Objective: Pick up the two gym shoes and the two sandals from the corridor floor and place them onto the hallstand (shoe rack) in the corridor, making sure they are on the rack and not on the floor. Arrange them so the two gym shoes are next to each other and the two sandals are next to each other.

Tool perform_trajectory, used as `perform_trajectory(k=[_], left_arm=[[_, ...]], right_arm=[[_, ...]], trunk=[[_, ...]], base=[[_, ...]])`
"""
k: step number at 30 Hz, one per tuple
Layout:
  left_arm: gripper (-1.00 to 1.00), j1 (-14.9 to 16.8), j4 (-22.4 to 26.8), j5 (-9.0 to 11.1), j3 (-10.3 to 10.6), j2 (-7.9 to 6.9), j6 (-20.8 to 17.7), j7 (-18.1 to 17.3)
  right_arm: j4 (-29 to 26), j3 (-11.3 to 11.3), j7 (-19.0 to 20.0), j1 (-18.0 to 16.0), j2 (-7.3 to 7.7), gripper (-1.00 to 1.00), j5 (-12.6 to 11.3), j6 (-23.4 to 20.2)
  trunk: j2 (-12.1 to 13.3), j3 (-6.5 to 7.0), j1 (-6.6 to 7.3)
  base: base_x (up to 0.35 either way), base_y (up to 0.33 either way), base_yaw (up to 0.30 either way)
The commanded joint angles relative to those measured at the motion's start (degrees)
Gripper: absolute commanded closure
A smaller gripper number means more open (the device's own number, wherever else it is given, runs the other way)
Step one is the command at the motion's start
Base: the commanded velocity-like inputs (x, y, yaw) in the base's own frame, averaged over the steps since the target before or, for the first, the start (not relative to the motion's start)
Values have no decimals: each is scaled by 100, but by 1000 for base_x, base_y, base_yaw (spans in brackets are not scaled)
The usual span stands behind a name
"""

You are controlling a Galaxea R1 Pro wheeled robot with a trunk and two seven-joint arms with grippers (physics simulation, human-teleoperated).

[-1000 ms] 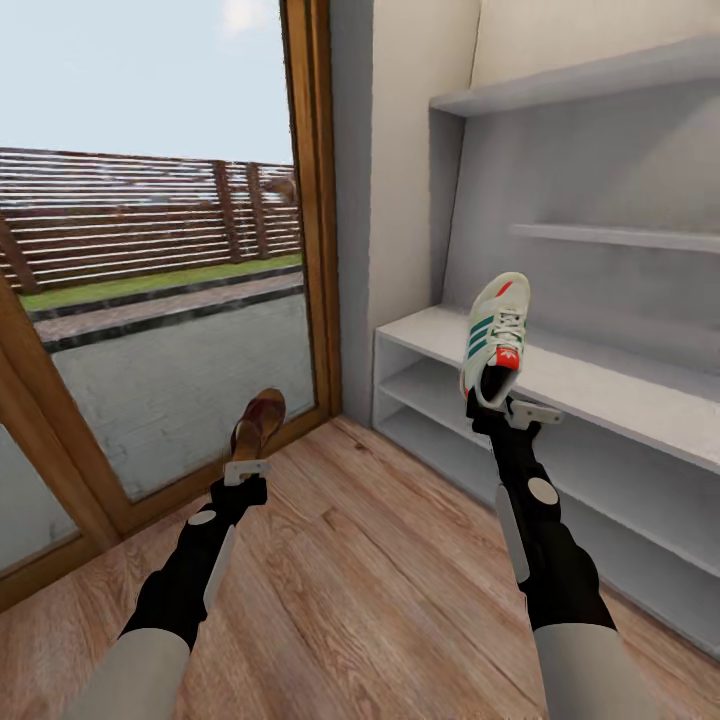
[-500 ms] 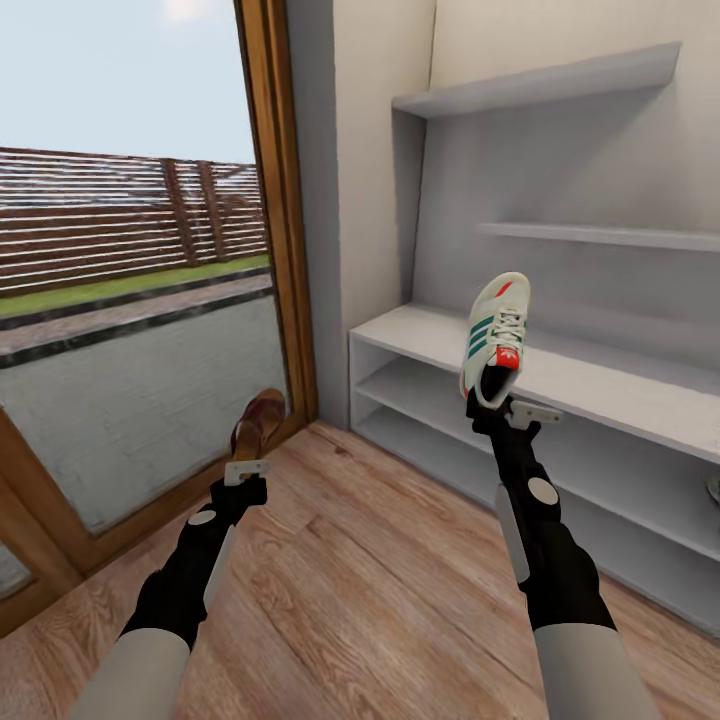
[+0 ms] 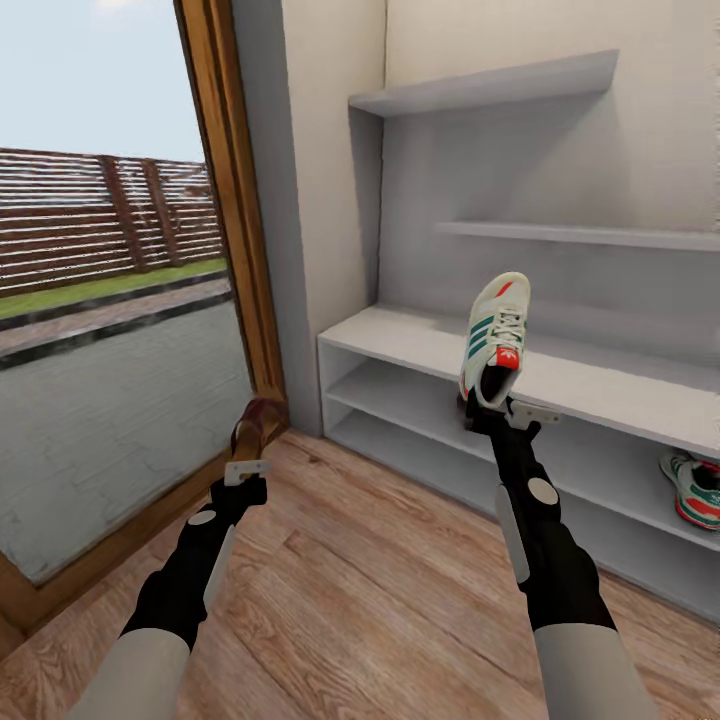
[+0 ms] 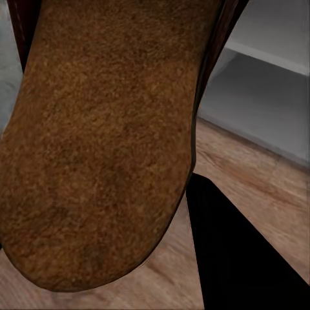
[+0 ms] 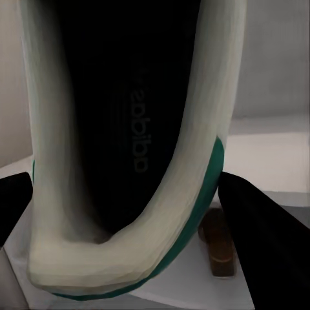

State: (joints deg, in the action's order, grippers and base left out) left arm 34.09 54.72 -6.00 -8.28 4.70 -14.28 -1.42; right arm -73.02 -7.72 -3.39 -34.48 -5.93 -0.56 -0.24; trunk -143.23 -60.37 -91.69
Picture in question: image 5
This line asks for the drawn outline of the gym shoe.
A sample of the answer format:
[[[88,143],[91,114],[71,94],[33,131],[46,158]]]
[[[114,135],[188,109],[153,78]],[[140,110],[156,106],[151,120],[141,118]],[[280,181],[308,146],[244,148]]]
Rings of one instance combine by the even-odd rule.
[[[247,0],[16,0],[32,135],[27,278],[77,301],[167,270],[212,203]]]

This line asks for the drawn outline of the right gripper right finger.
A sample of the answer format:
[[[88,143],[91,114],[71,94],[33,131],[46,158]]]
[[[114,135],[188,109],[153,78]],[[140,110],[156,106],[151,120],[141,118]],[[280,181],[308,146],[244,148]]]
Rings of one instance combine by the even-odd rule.
[[[218,197],[256,310],[310,310],[310,229],[245,178]]]

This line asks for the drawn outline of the sandal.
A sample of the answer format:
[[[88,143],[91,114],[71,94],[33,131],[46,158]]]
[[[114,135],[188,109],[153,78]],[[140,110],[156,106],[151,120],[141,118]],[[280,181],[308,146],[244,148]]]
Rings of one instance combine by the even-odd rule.
[[[197,232],[207,244],[212,274],[216,278],[234,277],[233,238],[223,209],[209,207]]]

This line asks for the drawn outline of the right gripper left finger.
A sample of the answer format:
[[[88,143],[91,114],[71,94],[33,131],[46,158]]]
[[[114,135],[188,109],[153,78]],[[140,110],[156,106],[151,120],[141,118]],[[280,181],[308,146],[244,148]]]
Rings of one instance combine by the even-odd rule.
[[[0,249],[32,199],[33,183],[28,172],[0,179]]]

